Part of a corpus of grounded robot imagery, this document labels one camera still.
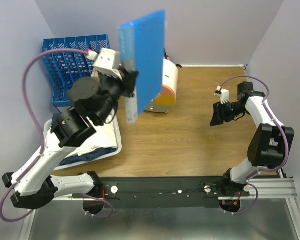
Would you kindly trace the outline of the yellow drawer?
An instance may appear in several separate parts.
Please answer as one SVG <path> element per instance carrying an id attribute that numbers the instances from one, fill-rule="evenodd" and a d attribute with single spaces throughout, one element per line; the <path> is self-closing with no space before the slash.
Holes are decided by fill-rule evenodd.
<path id="1" fill-rule="evenodd" d="M 163 107 L 174 107 L 176 104 L 176 96 L 175 95 L 163 95 L 160 94 L 154 100 L 151 101 L 151 104 Z"/>

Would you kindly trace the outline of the grey bottom drawer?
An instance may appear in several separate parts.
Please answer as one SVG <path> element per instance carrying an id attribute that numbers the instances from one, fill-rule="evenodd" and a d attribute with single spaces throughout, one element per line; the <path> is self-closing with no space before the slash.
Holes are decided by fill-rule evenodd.
<path id="1" fill-rule="evenodd" d="M 172 106 L 150 104 L 149 106 L 146 107 L 145 111 L 151 113 L 167 114 L 172 108 L 173 108 Z"/>

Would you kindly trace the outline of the blue document folder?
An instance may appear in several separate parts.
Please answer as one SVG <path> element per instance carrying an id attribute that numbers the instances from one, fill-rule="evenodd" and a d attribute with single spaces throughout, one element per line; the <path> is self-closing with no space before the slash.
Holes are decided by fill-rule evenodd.
<path id="1" fill-rule="evenodd" d="M 165 20 L 162 9 L 117 27 L 122 66 L 138 71 L 134 97 L 125 99 L 128 124 L 134 124 L 163 89 Z"/>

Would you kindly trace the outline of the orange paperback book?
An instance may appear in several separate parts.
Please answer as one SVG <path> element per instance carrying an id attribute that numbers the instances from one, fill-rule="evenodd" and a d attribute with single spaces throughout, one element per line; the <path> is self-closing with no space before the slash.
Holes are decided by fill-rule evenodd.
<path id="1" fill-rule="evenodd" d="M 102 83 L 99 72 L 96 68 L 92 70 L 91 77 L 94 78 L 99 84 Z"/>

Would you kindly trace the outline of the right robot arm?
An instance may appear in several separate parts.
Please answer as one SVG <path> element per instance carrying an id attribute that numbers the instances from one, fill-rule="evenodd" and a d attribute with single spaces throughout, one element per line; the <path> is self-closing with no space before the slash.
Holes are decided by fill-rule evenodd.
<path id="1" fill-rule="evenodd" d="M 250 115 L 256 132 L 247 149 L 247 157 L 223 174 L 217 189 L 226 196 L 242 192 L 247 182 L 261 172 L 276 172 L 288 161 L 295 136 L 291 127 L 284 126 L 271 110 L 266 94 L 244 81 L 237 86 L 237 100 L 230 102 L 229 91 L 218 86 L 214 92 L 220 101 L 213 104 L 210 126 L 219 126 Z"/>

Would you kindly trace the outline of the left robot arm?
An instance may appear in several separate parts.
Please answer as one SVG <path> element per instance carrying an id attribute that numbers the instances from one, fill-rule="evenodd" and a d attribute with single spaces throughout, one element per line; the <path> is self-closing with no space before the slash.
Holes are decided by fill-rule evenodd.
<path id="1" fill-rule="evenodd" d="M 43 140 L 44 146 L 17 172 L 2 176 L 4 185 L 14 190 L 15 208 L 37 210 L 54 198 L 76 194 L 87 198 L 103 195 L 103 184 L 94 171 L 76 176 L 53 176 L 54 169 L 97 131 L 118 108 L 120 97 L 131 98 L 139 72 L 119 70 L 119 77 L 82 77 L 66 93 L 72 108 L 56 114 Z"/>

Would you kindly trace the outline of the white mini drawer cabinet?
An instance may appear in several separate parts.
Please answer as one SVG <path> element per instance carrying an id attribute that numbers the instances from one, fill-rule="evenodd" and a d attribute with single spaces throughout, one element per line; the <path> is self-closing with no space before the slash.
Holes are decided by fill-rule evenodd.
<path id="1" fill-rule="evenodd" d="M 168 59 L 163 60 L 162 85 L 167 85 L 174 89 L 177 97 L 179 72 L 177 66 Z"/>

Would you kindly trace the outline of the white folded cloth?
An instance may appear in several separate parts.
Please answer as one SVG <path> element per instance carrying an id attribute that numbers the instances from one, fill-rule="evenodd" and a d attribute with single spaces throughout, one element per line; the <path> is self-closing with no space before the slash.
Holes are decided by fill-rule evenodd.
<path id="1" fill-rule="evenodd" d="M 94 129 L 96 130 L 96 133 L 94 133 L 91 137 L 89 137 L 75 151 L 68 154 L 67 157 L 73 155 L 74 153 L 79 155 L 87 154 L 99 148 L 115 148 L 118 150 L 119 144 L 117 143 L 114 123 L 111 123 L 110 125 L 104 125 L 104 126 L 94 126 Z"/>

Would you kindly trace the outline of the blue plastic file organizer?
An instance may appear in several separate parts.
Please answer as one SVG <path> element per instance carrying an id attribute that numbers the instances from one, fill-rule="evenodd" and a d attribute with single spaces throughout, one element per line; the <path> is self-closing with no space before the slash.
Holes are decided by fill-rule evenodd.
<path id="1" fill-rule="evenodd" d="M 99 52 L 101 48 L 110 47 L 108 35 L 99 34 L 45 39 L 41 51 L 77 49 Z M 72 52 L 53 53 L 43 57 L 42 61 L 53 85 L 51 103 L 59 112 L 64 112 L 72 106 L 66 92 L 79 78 L 94 74 L 93 61 L 82 54 Z"/>

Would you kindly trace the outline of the white laundry basket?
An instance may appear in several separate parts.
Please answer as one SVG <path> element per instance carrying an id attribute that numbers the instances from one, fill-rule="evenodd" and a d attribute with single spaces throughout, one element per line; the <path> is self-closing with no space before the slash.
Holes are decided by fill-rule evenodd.
<path id="1" fill-rule="evenodd" d="M 69 164 L 69 165 L 63 165 L 63 166 L 59 166 L 58 165 L 55 168 L 55 170 L 56 171 L 58 171 L 58 170 L 64 170 L 64 169 L 68 169 L 68 168 L 72 168 L 72 167 L 84 165 L 84 164 L 87 164 L 87 163 L 92 163 L 92 162 L 95 162 L 95 161 L 98 161 L 98 160 L 102 160 L 102 159 L 105 159 L 105 158 L 109 158 L 109 157 L 112 157 L 112 156 L 115 156 L 115 155 L 119 154 L 121 152 L 121 150 L 122 150 L 122 137 L 121 137 L 121 133 L 120 133 L 118 119 L 117 119 L 116 116 L 115 117 L 109 116 L 107 119 L 111 120 L 112 121 L 111 123 L 114 123 L 115 135 L 116 135 L 116 140 L 117 140 L 117 143 L 118 143 L 118 150 L 117 151 L 115 151 L 114 153 L 106 154 L 104 157 L 97 158 L 97 159 L 95 159 L 93 161 L 90 161 L 90 162 L 80 161 L 80 162 L 72 163 L 72 164 Z"/>

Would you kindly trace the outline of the aluminium frame rail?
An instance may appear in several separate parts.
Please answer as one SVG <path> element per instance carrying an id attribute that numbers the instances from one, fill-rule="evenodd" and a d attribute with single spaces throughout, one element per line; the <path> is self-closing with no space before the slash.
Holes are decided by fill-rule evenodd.
<path id="1" fill-rule="evenodd" d="M 218 200 L 231 201 L 249 197 L 285 199 L 294 198 L 297 195 L 294 181 L 291 178 L 255 178 L 248 181 L 246 186 L 247 187 L 244 188 L 244 190 L 248 191 L 249 196 L 236 195 L 229 199 L 220 197 Z M 88 198 L 106 199 L 105 196 L 98 196 L 98 193 L 103 191 L 104 188 L 101 178 L 93 180 L 89 175 L 68 177 L 53 176 L 48 180 L 48 183 L 43 185 L 42 189 L 36 195 L 40 199 L 47 198 L 49 200 L 62 196 L 78 197 L 81 194 L 85 194 Z"/>

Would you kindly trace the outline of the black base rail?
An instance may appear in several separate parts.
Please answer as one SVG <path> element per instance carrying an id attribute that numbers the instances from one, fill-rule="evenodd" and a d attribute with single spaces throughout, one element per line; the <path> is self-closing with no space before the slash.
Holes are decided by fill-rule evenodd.
<path id="1" fill-rule="evenodd" d="M 246 184 L 221 176 L 102 177 L 103 192 L 115 209 L 218 208 L 219 198 L 248 197 Z"/>

